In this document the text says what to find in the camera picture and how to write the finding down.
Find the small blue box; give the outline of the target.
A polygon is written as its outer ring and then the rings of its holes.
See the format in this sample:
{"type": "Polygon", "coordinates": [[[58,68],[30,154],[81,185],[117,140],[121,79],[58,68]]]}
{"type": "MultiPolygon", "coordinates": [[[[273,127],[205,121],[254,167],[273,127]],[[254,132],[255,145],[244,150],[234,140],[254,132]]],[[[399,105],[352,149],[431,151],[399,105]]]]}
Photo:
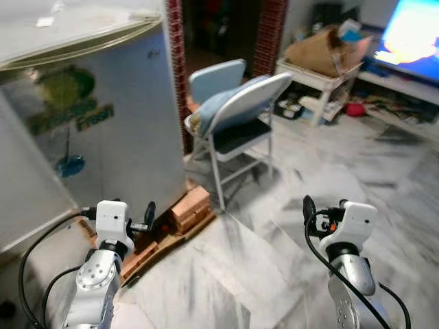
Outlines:
{"type": "Polygon", "coordinates": [[[342,42],[357,43],[364,37],[360,32],[362,26],[360,22],[347,19],[338,27],[337,35],[342,42]]]}

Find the blue pillow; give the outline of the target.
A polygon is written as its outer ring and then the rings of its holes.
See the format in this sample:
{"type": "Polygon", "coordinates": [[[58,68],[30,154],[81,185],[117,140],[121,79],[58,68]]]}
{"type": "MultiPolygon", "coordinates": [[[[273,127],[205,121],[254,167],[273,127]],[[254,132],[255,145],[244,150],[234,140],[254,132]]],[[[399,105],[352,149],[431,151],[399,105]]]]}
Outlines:
{"type": "Polygon", "coordinates": [[[237,88],[232,88],[232,90],[226,90],[219,92],[218,94],[209,97],[204,103],[201,104],[198,109],[188,116],[189,131],[195,136],[204,136],[206,129],[213,122],[215,115],[222,109],[222,106],[236,94],[244,91],[254,84],[260,84],[260,82],[269,79],[269,75],[257,76],[251,80],[245,82],[237,88]]]}

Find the green Fresh sticker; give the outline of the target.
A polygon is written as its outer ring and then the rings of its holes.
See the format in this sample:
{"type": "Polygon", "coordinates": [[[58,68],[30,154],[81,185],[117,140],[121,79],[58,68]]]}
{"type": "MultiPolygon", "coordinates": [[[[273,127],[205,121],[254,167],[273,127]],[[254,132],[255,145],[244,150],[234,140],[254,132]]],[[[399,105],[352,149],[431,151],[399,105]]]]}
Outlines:
{"type": "Polygon", "coordinates": [[[93,96],[96,78],[87,69],[69,65],[42,75],[36,82],[46,110],[25,118],[32,134],[44,134],[67,123],[74,123],[76,131],[83,132],[114,117],[114,106],[101,106],[93,96]]]}

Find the red bowl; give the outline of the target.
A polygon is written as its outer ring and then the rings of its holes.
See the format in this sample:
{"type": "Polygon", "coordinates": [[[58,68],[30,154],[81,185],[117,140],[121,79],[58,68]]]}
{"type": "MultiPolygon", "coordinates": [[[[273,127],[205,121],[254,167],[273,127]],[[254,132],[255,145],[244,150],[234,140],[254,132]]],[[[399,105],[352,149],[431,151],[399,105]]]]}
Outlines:
{"type": "Polygon", "coordinates": [[[363,103],[349,101],[345,106],[345,114],[351,118],[361,118],[367,115],[366,106],[363,103]]]}

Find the blue round sticker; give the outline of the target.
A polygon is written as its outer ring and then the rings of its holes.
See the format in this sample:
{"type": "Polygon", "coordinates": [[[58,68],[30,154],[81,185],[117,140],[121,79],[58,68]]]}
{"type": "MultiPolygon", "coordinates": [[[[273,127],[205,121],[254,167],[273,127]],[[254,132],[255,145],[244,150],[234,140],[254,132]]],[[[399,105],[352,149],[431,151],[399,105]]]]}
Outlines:
{"type": "Polygon", "coordinates": [[[85,160],[82,156],[64,156],[56,163],[56,171],[60,178],[72,178],[84,169],[85,160]]]}

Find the white folding chair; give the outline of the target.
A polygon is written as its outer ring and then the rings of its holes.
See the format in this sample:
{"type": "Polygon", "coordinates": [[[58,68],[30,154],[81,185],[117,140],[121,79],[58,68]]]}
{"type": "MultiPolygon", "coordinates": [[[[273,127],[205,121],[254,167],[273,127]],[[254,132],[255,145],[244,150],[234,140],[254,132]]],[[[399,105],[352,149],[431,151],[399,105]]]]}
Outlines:
{"type": "Polygon", "coordinates": [[[291,73],[270,75],[260,84],[254,84],[229,99],[215,115],[204,136],[198,137],[189,131],[188,117],[184,128],[193,138],[193,157],[206,152],[211,161],[211,173],[215,181],[219,209],[226,210],[223,185],[253,167],[264,164],[273,175],[272,112],[277,99],[294,81],[291,73]],[[229,162],[260,142],[267,142],[268,152],[255,158],[225,178],[219,163],[229,162]]]}

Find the white television stand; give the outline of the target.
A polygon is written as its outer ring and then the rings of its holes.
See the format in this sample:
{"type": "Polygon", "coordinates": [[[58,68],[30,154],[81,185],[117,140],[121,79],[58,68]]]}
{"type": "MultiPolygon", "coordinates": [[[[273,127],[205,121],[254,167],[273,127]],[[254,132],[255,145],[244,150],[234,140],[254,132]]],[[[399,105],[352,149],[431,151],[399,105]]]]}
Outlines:
{"type": "MultiPolygon", "coordinates": [[[[421,84],[421,82],[407,80],[393,74],[379,76],[364,70],[358,72],[357,79],[388,88],[388,90],[393,90],[405,96],[432,103],[433,106],[439,106],[439,88],[428,84],[421,84]]],[[[427,123],[408,123],[404,119],[400,119],[389,112],[382,112],[382,110],[367,110],[367,114],[385,123],[389,123],[389,125],[405,130],[409,134],[417,135],[424,140],[433,143],[439,141],[439,127],[435,119],[427,123]]]]}

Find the silver fridge door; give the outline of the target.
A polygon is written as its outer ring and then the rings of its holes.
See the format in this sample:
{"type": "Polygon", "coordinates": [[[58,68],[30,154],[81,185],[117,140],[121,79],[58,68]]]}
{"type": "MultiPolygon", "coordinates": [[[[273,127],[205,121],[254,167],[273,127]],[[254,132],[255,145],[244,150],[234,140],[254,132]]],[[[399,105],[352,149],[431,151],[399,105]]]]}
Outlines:
{"type": "Polygon", "coordinates": [[[119,199],[141,215],[151,201],[164,211],[184,194],[178,98],[163,23],[132,40],[65,62],[0,71],[0,96],[80,206],[119,199]],[[67,123],[32,134],[25,118],[46,110],[36,80],[69,65],[95,76],[93,96],[101,106],[111,103],[114,117],[83,132],[67,123]],[[64,156],[84,157],[84,169],[60,178],[56,163],[64,156]]]}

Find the brown bag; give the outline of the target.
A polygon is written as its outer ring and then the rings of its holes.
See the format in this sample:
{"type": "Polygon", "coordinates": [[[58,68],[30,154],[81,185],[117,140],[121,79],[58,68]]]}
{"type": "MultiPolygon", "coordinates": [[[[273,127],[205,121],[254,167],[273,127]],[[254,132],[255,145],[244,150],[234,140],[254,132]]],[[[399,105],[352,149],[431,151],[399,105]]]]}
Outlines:
{"type": "Polygon", "coordinates": [[[326,77],[339,77],[363,62],[373,40],[371,34],[358,34],[347,42],[339,37],[339,26],[330,25],[317,34],[295,42],[283,52],[283,59],[298,68],[326,77]]]}

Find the silver fridge body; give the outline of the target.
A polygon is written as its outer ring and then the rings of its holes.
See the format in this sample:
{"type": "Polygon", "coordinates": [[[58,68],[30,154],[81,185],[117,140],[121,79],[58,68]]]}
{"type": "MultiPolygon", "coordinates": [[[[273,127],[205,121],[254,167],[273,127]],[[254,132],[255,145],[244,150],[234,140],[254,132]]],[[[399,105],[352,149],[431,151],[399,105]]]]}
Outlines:
{"type": "Polygon", "coordinates": [[[0,71],[65,62],[149,32],[164,0],[0,0],[0,71]],[[48,27],[39,18],[53,16],[48,27]]]}

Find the flat screen television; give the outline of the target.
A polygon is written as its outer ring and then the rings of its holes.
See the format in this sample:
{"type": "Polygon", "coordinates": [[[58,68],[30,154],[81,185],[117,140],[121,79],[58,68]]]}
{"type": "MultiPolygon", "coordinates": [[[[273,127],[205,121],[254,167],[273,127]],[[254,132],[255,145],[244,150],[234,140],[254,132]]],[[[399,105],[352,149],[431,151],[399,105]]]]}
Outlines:
{"type": "Polygon", "coordinates": [[[399,0],[373,54],[377,63],[437,85],[439,0],[399,0]]]}

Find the brown cardboard sheet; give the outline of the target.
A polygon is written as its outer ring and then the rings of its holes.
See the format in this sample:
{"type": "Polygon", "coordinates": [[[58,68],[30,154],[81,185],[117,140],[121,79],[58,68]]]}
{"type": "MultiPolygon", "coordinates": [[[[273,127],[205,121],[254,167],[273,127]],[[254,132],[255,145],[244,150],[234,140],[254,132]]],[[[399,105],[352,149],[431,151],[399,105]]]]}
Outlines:
{"type": "Polygon", "coordinates": [[[120,276],[120,282],[122,285],[127,285],[128,283],[140,278],[144,275],[151,266],[156,264],[158,261],[162,260],[166,255],[168,255],[171,251],[179,247],[179,245],[184,244],[189,239],[193,239],[195,235],[201,232],[204,228],[207,227],[214,219],[216,219],[217,215],[211,210],[211,213],[207,215],[206,219],[204,219],[201,223],[198,223],[194,229],[188,231],[184,235],[176,235],[174,232],[174,228],[171,223],[171,212],[166,211],[162,217],[160,217],[158,221],[158,228],[154,231],[148,233],[154,233],[156,238],[159,241],[158,251],[157,253],[151,257],[147,263],[144,264],[140,269],[138,269],[134,275],[129,277],[128,279],[123,279],[120,276]]]}

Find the red brick stack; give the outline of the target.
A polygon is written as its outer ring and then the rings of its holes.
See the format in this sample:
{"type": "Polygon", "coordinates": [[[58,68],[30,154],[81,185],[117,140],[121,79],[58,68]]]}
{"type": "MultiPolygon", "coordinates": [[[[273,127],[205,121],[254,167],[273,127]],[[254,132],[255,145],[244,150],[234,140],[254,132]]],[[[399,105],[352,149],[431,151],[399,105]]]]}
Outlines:
{"type": "Polygon", "coordinates": [[[198,223],[206,219],[211,213],[209,192],[195,186],[170,209],[171,223],[176,235],[184,235],[194,229],[198,223]]]}
{"type": "Polygon", "coordinates": [[[154,233],[141,233],[135,241],[135,249],[122,263],[120,275],[128,279],[144,266],[158,251],[159,241],[154,233]]]}

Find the black basket with items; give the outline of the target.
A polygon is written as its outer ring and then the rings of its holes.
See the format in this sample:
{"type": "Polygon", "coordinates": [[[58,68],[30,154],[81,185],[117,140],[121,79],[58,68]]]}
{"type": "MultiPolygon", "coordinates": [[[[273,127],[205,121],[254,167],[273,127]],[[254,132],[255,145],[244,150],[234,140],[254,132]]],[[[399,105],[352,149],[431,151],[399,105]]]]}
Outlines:
{"type": "Polygon", "coordinates": [[[305,96],[294,100],[285,98],[276,103],[275,113],[286,119],[297,119],[305,110],[316,112],[322,110],[324,104],[318,98],[305,96]]]}

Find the light blue chair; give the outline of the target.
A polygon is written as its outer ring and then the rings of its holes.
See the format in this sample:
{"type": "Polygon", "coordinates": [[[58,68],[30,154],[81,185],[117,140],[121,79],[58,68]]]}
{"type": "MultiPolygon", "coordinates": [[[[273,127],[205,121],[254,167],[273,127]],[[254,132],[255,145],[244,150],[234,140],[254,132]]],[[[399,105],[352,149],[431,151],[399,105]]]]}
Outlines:
{"type": "Polygon", "coordinates": [[[246,69],[244,59],[229,60],[197,70],[189,75],[191,99],[196,104],[204,103],[210,97],[241,85],[246,69]]]}

